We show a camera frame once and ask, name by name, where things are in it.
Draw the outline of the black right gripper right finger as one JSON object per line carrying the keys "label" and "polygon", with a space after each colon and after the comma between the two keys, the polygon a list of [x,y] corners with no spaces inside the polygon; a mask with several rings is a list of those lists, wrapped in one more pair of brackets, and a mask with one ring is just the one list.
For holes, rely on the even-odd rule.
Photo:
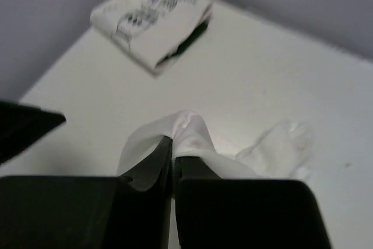
{"label": "black right gripper right finger", "polygon": [[175,161],[182,248],[331,248],[318,203],[296,180],[223,179],[198,157]]}

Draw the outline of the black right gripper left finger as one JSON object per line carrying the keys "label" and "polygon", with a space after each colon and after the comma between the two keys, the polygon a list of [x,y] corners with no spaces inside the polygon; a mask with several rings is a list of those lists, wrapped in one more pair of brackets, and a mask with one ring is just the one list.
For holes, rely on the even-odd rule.
{"label": "black right gripper left finger", "polygon": [[167,248],[172,145],[116,177],[1,178],[1,247]]}

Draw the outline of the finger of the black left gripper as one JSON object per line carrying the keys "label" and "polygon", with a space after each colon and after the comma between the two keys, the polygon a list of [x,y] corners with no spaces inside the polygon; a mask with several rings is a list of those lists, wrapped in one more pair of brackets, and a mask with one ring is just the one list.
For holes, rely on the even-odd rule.
{"label": "finger of the black left gripper", "polygon": [[1,101],[1,163],[22,153],[66,122],[62,113]]}

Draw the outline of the white cartoon print t-shirt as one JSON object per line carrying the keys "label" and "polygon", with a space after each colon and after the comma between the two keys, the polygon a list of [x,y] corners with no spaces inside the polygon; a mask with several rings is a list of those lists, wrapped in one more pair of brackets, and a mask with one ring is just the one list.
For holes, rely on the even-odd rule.
{"label": "white cartoon print t-shirt", "polygon": [[204,119],[179,111],[142,125],[128,136],[117,174],[123,174],[153,152],[164,137],[173,142],[171,165],[198,157],[223,179],[306,179],[311,170],[314,137],[309,125],[282,120],[235,155],[216,151]]}

